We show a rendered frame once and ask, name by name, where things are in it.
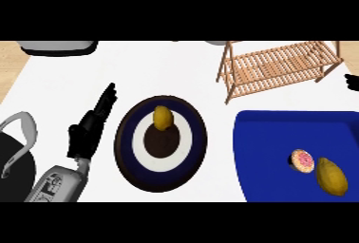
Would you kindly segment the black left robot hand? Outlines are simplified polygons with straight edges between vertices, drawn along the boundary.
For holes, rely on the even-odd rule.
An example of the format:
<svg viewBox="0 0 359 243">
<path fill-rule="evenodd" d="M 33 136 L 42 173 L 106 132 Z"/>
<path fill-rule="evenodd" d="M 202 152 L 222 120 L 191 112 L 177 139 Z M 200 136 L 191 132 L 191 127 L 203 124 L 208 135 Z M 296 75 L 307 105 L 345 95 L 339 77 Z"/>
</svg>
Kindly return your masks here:
<svg viewBox="0 0 359 243">
<path fill-rule="evenodd" d="M 79 123 L 69 126 L 69 158 L 92 157 L 115 101 L 116 90 L 115 84 L 110 83 L 101 92 L 94 109 L 86 111 Z"/>
</svg>

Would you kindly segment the small yellow lemon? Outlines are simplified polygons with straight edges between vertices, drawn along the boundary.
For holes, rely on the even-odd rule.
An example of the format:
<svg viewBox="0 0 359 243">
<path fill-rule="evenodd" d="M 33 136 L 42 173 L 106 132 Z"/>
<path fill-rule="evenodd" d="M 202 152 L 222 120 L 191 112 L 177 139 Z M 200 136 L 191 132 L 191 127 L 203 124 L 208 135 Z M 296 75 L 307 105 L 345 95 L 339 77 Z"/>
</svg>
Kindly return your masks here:
<svg viewBox="0 0 359 243">
<path fill-rule="evenodd" d="M 171 110 L 159 105 L 154 109 L 153 109 L 153 113 L 151 113 L 151 124 L 153 127 L 159 130 L 163 131 L 171 125 L 172 125 L 172 113 Z"/>
</svg>

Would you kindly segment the blue tray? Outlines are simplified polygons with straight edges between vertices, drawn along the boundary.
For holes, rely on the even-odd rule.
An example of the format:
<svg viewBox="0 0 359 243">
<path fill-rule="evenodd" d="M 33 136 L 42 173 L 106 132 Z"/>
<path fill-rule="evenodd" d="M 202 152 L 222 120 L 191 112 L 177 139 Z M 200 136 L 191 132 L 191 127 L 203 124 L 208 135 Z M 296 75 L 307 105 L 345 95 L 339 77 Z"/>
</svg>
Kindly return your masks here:
<svg viewBox="0 0 359 243">
<path fill-rule="evenodd" d="M 242 111 L 234 117 L 234 169 L 249 202 L 359 202 L 359 112 Z M 347 191 L 317 185 L 317 160 L 344 172 Z"/>
</svg>

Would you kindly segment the wooden tiered shelf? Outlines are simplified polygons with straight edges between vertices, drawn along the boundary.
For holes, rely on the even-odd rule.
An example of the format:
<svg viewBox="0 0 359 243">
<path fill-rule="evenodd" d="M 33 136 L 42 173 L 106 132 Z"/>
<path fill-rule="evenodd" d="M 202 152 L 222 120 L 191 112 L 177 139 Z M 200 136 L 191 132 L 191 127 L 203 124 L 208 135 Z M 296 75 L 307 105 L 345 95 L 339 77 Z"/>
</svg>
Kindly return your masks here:
<svg viewBox="0 0 359 243">
<path fill-rule="evenodd" d="M 227 41 L 215 80 L 227 89 L 224 103 L 233 98 L 313 80 L 315 83 L 344 62 L 338 50 L 321 41 L 305 41 L 234 55 Z"/>
</svg>

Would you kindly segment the large yellow lemon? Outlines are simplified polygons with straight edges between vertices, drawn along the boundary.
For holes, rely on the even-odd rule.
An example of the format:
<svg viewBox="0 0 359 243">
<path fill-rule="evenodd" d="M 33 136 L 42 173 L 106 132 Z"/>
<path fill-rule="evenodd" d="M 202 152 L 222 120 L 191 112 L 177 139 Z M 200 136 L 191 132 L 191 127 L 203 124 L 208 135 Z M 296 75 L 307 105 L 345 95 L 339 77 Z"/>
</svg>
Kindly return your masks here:
<svg viewBox="0 0 359 243">
<path fill-rule="evenodd" d="M 315 176 L 320 189 L 332 196 L 342 196 L 347 191 L 345 174 L 327 158 L 317 159 Z"/>
</svg>

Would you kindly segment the blue and white round plate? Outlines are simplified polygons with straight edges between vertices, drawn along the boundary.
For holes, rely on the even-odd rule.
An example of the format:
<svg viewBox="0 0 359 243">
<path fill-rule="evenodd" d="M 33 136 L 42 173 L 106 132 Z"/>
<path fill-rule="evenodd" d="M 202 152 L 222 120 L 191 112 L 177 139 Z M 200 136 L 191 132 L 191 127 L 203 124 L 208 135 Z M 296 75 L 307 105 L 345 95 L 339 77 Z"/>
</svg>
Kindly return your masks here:
<svg viewBox="0 0 359 243">
<path fill-rule="evenodd" d="M 159 131 L 151 113 L 165 106 L 174 117 Z M 206 127 L 197 110 L 175 96 L 153 96 L 128 110 L 120 121 L 113 153 L 123 178 L 138 189 L 174 190 L 194 175 L 206 152 Z"/>
</svg>

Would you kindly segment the grey and black appliance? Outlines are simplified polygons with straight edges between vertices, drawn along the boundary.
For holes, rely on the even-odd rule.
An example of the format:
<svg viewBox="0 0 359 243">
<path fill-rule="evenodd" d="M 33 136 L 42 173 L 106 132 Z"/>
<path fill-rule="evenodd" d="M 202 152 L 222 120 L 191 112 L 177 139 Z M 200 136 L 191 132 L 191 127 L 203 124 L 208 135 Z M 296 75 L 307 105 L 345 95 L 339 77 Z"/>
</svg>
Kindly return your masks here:
<svg viewBox="0 0 359 243">
<path fill-rule="evenodd" d="M 64 57 L 91 54 L 97 41 L 17 41 L 17 44 L 27 55 Z"/>
</svg>

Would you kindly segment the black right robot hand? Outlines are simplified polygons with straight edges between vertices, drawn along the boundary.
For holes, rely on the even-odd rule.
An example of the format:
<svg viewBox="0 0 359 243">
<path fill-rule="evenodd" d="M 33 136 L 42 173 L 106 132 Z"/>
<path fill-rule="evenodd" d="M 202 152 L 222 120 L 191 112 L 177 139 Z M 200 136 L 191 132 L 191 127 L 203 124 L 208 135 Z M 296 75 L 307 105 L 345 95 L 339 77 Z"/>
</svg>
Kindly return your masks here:
<svg viewBox="0 0 359 243">
<path fill-rule="evenodd" d="M 352 91 L 359 91 L 359 76 L 345 74 L 347 88 Z"/>
</svg>

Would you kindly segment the pink frosted cupcake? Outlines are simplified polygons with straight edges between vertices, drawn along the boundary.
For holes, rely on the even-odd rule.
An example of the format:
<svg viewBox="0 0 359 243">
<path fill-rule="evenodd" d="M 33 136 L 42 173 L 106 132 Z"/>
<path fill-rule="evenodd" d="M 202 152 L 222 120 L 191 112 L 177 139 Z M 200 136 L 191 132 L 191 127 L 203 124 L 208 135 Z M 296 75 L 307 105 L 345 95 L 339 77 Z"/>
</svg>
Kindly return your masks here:
<svg viewBox="0 0 359 243">
<path fill-rule="evenodd" d="M 308 174 L 313 172 L 314 159 L 307 151 L 304 151 L 302 149 L 295 149 L 290 151 L 289 165 L 295 171 L 298 171 L 304 174 Z"/>
</svg>

